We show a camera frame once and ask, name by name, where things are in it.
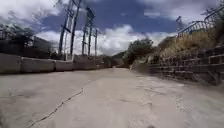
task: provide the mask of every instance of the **blue sky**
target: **blue sky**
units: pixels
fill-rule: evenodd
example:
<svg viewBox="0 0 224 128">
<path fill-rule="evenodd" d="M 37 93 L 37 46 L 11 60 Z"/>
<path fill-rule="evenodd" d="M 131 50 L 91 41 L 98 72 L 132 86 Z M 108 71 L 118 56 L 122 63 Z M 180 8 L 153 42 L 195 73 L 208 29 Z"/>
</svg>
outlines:
<svg viewBox="0 0 224 128">
<path fill-rule="evenodd" d="M 54 6 L 57 0 L 0 0 L 0 21 L 32 27 L 36 35 L 53 41 L 59 40 L 64 6 Z M 203 20 L 206 8 L 219 0 L 85 0 L 95 12 L 95 24 L 103 33 L 99 36 L 98 52 L 112 55 L 125 50 L 131 41 L 149 37 L 157 45 L 166 36 L 175 35 L 175 19 L 183 17 L 187 24 Z M 76 30 L 75 53 L 81 50 L 82 27 L 85 11 L 81 11 Z"/>
</svg>

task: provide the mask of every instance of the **concrete wall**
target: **concrete wall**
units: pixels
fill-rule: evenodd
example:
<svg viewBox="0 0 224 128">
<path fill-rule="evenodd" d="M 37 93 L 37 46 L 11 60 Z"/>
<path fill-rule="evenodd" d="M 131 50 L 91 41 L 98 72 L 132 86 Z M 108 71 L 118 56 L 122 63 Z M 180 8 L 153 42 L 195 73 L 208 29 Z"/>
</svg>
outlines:
<svg viewBox="0 0 224 128">
<path fill-rule="evenodd" d="M 0 74 L 41 73 L 105 68 L 100 60 L 78 57 L 74 61 L 26 58 L 0 53 Z"/>
<path fill-rule="evenodd" d="M 24 73 L 53 72 L 55 61 L 22 58 L 21 71 Z"/>
<path fill-rule="evenodd" d="M 55 61 L 56 71 L 72 71 L 75 69 L 73 61 Z"/>
<path fill-rule="evenodd" d="M 0 74 L 20 73 L 21 57 L 0 53 Z"/>
</svg>

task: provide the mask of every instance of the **pavement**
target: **pavement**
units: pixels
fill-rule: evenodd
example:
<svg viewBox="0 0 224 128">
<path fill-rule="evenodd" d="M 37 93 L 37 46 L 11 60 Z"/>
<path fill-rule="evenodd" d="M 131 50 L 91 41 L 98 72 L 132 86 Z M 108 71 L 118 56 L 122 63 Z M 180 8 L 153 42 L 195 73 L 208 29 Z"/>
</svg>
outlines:
<svg viewBox="0 0 224 128">
<path fill-rule="evenodd" d="M 223 92 L 116 68 L 0 76 L 0 128 L 223 128 Z"/>
</svg>

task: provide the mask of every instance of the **road crack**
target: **road crack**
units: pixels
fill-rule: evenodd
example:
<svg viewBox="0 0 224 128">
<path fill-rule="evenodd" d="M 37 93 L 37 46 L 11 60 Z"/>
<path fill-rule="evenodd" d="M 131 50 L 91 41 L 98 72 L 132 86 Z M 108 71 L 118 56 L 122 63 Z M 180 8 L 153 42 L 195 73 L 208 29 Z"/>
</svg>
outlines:
<svg viewBox="0 0 224 128">
<path fill-rule="evenodd" d="M 72 95 L 71 97 L 69 97 L 67 100 L 63 101 L 56 109 L 54 109 L 54 111 L 52 111 L 50 114 L 48 114 L 47 116 L 33 122 L 31 125 L 29 125 L 27 128 L 31 128 L 33 127 L 34 125 L 38 124 L 39 122 L 41 121 L 44 121 L 46 120 L 47 118 L 51 117 L 53 114 L 55 114 L 66 102 L 72 100 L 73 98 L 75 98 L 76 96 L 80 95 L 83 93 L 83 88 L 81 88 L 81 91 L 79 93 L 76 93 L 74 95 Z"/>
</svg>

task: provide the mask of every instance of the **metal railing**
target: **metal railing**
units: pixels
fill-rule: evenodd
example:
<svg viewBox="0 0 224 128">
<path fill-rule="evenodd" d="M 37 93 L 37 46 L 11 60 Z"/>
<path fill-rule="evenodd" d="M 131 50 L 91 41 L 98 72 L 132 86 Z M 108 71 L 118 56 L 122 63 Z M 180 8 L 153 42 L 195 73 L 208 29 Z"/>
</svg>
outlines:
<svg viewBox="0 0 224 128">
<path fill-rule="evenodd" d="M 206 33 L 209 38 L 214 36 L 214 31 L 218 27 L 218 22 L 224 21 L 224 7 L 214 10 L 205 17 L 204 21 L 193 21 L 188 27 L 178 32 L 177 40 L 182 37 L 191 37 L 194 32 L 198 35 Z"/>
</svg>

